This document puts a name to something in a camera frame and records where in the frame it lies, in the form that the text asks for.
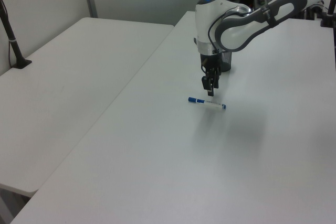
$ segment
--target table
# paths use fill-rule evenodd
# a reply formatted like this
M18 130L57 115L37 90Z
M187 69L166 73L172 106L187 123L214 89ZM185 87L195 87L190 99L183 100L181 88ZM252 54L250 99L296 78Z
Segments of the table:
M172 26L84 18L0 77L0 188L31 197Z
M213 97L223 112L187 102L209 99L194 15L13 224L336 222L332 29L290 19L234 53Z

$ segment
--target white robotic arm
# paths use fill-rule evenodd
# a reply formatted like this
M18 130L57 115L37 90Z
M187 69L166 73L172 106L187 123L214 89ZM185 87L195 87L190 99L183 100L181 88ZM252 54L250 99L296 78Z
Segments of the white robotic arm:
M273 0L251 13L242 4L199 0L196 5L197 47L206 74L202 79L203 87L208 94L213 95L213 88L218 88L223 52L244 49L259 34L318 1Z

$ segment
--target marker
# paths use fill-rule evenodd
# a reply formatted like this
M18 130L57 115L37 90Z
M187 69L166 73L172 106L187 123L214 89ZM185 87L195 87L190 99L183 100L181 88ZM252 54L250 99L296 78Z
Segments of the marker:
M213 103L213 102L204 101L204 100L200 100L200 99L196 99L196 98L192 98L192 97L189 97L188 101L196 103L196 104L202 104L202 105L205 105L207 107L219 108L219 109L222 109L222 110L226 109L225 104Z

